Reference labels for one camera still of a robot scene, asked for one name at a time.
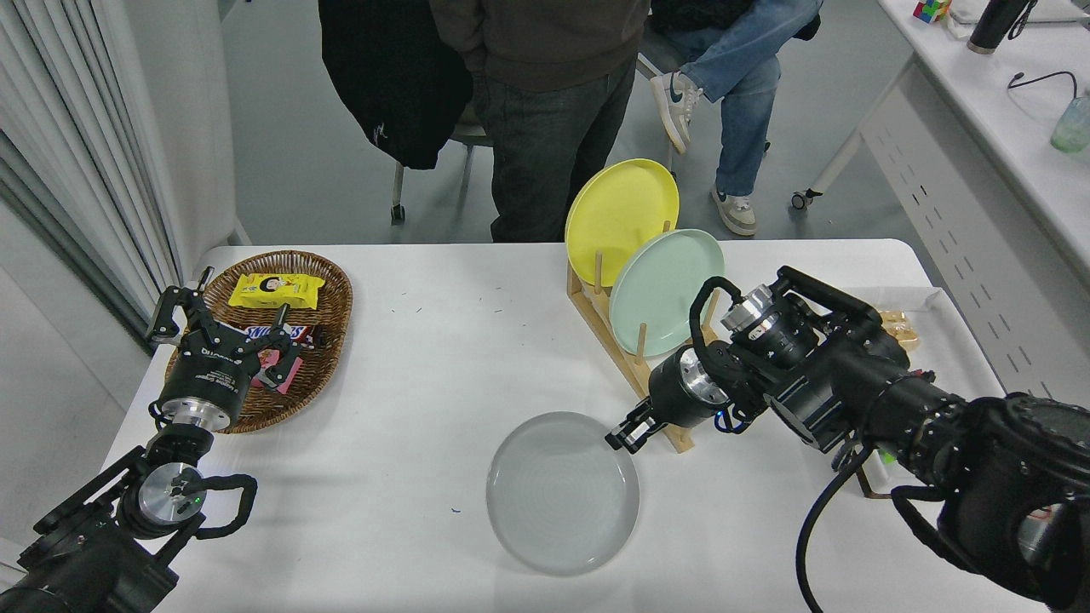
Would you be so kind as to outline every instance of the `wicker basket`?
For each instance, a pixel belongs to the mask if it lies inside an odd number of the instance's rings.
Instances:
[[[352,313],[352,284],[344,272],[332,262],[305,251],[274,251],[255,255],[223,271],[205,289],[205,302],[217,321],[231,325],[269,325],[276,318],[276,309],[246,309],[229,306],[228,299],[242,275],[253,273],[304,274],[322,277],[326,285],[318,290],[316,310],[295,309],[288,312],[291,325],[325,326],[325,346],[304,349],[300,357],[303,364],[287,394],[265,387],[252,387],[242,405],[239,421],[220,433],[253,432],[279,423],[299,412],[325,387],[337,369],[341,347]],[[174,365],[174,357],[167,372]]]

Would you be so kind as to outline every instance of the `sneaker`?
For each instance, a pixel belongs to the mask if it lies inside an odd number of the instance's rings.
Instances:
[[[666,128],[666,135],[670,137],[670,143],[674,143],[674,148],[683,154],[686,145],[689,144],[692,110],[697,108],[697,103],[704,91],[697,87],[697,84],[681,72],[661,74],[653,77],[650,83],[655,94],[658,117]]]
[[[756,233],[756,216],[749,206],[749,196],[727,195],[713,187],[712,202],[719,209],[719,219],[728,230],[740,237]]]

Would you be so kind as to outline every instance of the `plastic cup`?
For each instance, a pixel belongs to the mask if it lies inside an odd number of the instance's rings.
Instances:
[[[1090,97],[1075,98],[1052,131],[1052,146],[1077,153],[1090,145]]]

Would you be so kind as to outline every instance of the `robotic arm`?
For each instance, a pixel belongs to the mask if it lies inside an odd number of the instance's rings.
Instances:
[[[731,297],[723,320],[730,342],[705,346],[700,313],[716,288]],[[908,371],[873,308],[787,266],[746,296],[708,279],[690,329],[693,344],[652,372],[650,396],[606,441],[634,454],[667,423],[691,428],[707,418],[737,434],[771,408],[823,453],[840,444],[839,473],[811,509],[797,550],[811,610],[820,611],[806,578],[809,532],[874,448],[922,481],[892,497],[936,554],[1054,611],[1090,610],[1090,411],[1025,394],[972,401],[948,394],[933,373]],[[912,501],[944,503],[937,526]]]
[[[249,474],[203,477],[197,462],[211,448],[213,432],[233,425],[254,376],[275,389],[299,354],[277,313],[270,333],[256,339],[213,318],[203,300],[211,275],[197,289],[169,287],[147,332],[150,342],[180,334],[174,309],[187,328],[178,358],[148,411],[158,433],[135,447],[35,524],[40,538],[20,556],[27,575],[0,593],[2,613],[145,613],[178,584],[169,565],[191,538],[218,539],[245,525],[257,494]],[[262,370],[258,352],[281,351]],[[208,491],[241,490],[239,510],[226,526],[203,528]],[[157,553],[136,539],[170,536]]]

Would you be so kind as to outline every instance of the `black bottle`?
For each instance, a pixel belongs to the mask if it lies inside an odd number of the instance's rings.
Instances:
[[[969,49],[978,53],[994,53],[1030,1],[991,0],[969,37]]]

